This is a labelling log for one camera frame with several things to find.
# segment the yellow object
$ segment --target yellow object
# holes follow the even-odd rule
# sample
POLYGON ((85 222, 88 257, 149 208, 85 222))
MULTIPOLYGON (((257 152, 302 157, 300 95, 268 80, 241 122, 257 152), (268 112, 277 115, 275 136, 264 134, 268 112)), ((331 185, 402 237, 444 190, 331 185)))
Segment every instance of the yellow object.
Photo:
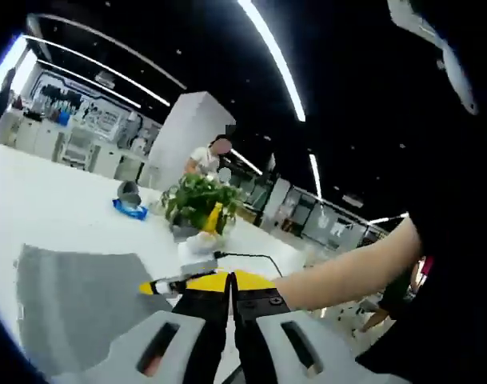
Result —
POLYGON ((154 284, 154 282, 144 282, 138 287, 138 290, 143 294, 154 294, 151 284, 154 284))
POLYGON ((195 280, 190 280, 186 283, 187 290, 208 290, 211 292, 225 292, 226 280, 229 274, 227 272, 219 272, 217 274, 208 274, 195 280))
POLYGON ((266 280, 258 274, 250 274, 244 270, 236 270, 236 281, 238 282, 238 291, 241 290, 267 290, 275 288, 275 284, 266 280))
POLYGON ((206 224, 204 224, 204 227, 202 228, 203 231, 209 234, 215 234, 217 232, 218 216, 220 216, 221 211, 222 211, 222 203, 217 202, 214 205, 214 208, 211 211, 210 216, 208 216, 208 219, 206 220, 206 224))

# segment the blue object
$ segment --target blue object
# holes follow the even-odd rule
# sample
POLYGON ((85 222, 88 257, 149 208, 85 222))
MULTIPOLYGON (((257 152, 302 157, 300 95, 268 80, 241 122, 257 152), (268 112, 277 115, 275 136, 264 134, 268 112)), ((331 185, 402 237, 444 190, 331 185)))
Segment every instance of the blue object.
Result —
POLYGON ((69 113, 60 112, 57 123, 60 124, 61 126, 67 126, 67 122, 69 121, 69 118, 70 118, 69 113))
POLYGON ((144 206, 137 206, 136 208, 131 208, 124 204, 119 198, 115 198, 112 200, 114 204, 114 208, 121 212, 122 214, 126 214, 131 218, 136 218, 138 220, 143 220, 147 216, 147 208, 144 206))

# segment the ceiling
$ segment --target ceiling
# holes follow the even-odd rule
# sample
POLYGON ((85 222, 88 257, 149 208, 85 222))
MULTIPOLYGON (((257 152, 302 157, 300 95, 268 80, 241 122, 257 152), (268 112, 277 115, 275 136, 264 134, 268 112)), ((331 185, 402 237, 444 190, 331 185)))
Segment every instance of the ceiling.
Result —
MULTIPOLYGON (((325 199, 368 219, 403 213, 401 190, 415 158, 426 156, 427 142, 432 149, 444 145, 433 137, 433 122, 452 123, 444 120, 445 112, 459 105, 437 68, 438 49, 395 26, 386 0, 253 4, 281 47, 305 122, 297 120, 271 54, 235 0, 167 0, 152 6, 142 0, 33 0, 11 14, 7 33, 24 30, 29 13, 99 30, 145 55, 186 90, 112 42, 39 19, 45 39, 111 66, 171 104, 181 93, 209 91, 248 132, 241 152, 257 165, 265 156, 255 148, 268 136, 266 147, 275 153, 280 174, 293 184, 315 193, 312 152, 325 199), (364 205, 349 205, 345 194, 364 205)), ((55 65, 87 78, 99 72, 84 59, 48 48, 55 65)), ((159 122, 170 111, 123 80, 116 80, 114 90, 142 104, 142 113, 159 122)))

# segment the black sleeve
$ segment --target black sleeve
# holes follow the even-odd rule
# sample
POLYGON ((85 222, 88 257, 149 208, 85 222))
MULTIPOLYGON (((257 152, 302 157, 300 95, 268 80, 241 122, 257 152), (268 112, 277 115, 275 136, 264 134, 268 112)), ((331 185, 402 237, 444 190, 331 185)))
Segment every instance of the black sleeve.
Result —
POLYGON ((434 257, 444 253, 453 225, 453 183, 446 166, 440 158, 416 161, 405 184, 406 208, 421 238, 423 254, 434 257))

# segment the red object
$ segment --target red object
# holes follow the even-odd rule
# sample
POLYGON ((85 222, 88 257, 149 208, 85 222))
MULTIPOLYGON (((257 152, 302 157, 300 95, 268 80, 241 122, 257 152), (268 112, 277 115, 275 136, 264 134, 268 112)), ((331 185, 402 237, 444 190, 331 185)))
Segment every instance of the red object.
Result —
POLYGON ((428 276, 429 270, 432 268, 433 265, 433 256, 426 256, 425 264, 423 264, 421 268, 421 273, 425 276, 428 276))

